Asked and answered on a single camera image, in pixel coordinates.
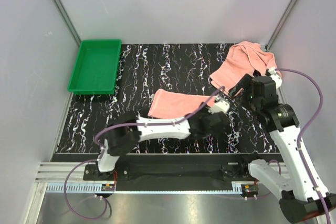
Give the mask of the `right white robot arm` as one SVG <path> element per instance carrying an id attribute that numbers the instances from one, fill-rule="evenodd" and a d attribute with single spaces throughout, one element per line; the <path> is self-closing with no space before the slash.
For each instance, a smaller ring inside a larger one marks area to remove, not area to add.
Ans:
<path id="1" fill-rule="evenodd" d="M 244 158 L 238 167 L 244 180 L 256 179 L 278 199 L 282 214 L 290 223 L 299 223 L 320 215 L 330 218 L 335 209 L 335 194 L 329 192 L 314 168 L 293 108 L 281 104 L 277 94 L 277 74 L 252 77 L 244 75 L 230 89 L 229 96 L 243 90 L 241 98 L 276 143 L 289 178 L 285 179 L 256 154 Z"/>

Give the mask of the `pink striped towel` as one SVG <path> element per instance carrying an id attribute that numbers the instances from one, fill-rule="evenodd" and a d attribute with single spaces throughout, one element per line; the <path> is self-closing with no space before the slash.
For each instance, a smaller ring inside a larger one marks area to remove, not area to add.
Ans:
<path id="1" fill-rule="evenodd" d="M 156 119 L 173 119 L 194 112 L 209 96 L 174 93 L 158 89 L 152 98 L 148 116 Z"/>

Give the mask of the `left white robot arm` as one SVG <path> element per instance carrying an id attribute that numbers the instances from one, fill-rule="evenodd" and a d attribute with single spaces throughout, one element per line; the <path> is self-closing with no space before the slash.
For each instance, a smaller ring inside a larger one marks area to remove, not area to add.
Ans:
<path id="1" fill-rule="evenodd" d="M 103 180 L 109 179 L 119 157 L 128 154 L 143 141 L 159 138 L 199 139 L 208 135 L 222 138 L 229 130 L 230 121 L 226 113 L 210 112 L 208 109 L 175 119 L 142 118 L 128 112 L 94 138 L 101 148 L 95 174 Z"/>

